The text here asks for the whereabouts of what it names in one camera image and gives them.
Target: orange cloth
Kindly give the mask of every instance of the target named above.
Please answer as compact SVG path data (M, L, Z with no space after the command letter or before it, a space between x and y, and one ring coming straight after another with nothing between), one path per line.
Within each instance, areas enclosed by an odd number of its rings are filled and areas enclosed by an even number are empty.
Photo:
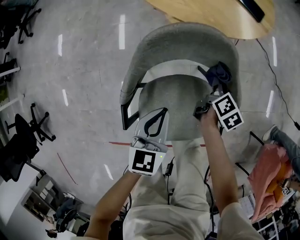
M289 178L291 174L292 167L285 149L274 144L265 144L258 162L248 177L255 195L252 222L282 205L283 198L278 182L283 178Z

